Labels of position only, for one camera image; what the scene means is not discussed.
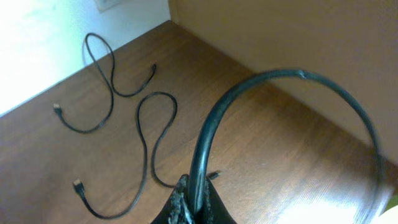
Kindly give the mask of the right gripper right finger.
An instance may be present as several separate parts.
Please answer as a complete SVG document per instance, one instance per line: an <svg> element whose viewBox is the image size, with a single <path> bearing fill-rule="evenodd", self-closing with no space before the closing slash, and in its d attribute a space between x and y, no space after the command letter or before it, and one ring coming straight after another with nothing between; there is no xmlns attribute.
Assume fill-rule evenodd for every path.
<svg viewBox="0 0 398 224"><path fill-rule="evenodd" d="M198 222L201 224L236 224L210 179L206 179L205 182L203 208L198 214Z"/></svg>

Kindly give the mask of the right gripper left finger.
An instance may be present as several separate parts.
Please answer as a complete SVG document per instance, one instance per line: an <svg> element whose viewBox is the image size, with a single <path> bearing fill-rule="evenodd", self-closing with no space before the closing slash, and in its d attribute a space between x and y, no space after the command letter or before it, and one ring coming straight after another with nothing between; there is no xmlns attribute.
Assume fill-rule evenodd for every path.
<svg viewBox="0 0 398 224"><path fill-rule="evenodd" d="M151 224L194 224L187 203L187 174L181 176L160 213Z"/></svg>

